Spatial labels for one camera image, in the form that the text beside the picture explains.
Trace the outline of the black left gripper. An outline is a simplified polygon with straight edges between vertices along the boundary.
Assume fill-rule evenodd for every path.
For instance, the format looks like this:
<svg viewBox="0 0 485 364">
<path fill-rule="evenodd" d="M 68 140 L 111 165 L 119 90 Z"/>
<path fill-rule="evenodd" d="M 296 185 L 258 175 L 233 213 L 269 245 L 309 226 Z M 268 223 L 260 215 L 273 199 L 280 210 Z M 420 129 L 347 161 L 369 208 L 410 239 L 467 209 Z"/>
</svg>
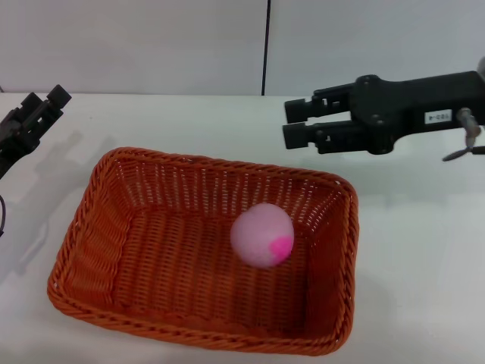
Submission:
<svg viewBox="0 0 485 364">
<path fill-rule="evenodd" d="M 1 177 L 39 146 L 39 139 L 63 115 L 70 100 L 71 95 L 58 84 L 45 100 L 30 93 L 20 107 L 8 112 L 1 121 Z"/>
</svg>

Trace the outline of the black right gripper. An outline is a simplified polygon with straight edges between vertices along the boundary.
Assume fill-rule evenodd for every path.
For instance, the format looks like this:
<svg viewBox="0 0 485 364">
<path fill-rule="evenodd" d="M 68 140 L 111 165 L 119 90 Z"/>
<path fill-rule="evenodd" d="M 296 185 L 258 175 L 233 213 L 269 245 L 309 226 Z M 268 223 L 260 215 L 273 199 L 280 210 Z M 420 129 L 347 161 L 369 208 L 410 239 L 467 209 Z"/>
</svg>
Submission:
<svg viewBox="0 0 485 364">
<path fill-rule="evenodd" d="M 352 120 L 307 125 L 319 118 L 349 111 Z M 463 128 L 465 147 L 471 151 L 484 124 L 484 77 L 476 71 L 406 81 L 386 81 L 375 75 L 353 83 L 317 89 L 310 99 L 284 103 L 287 149 L 315 144 L 319 154 L 393 151 L 395 142 L 416 133 Z"/>
</svg>

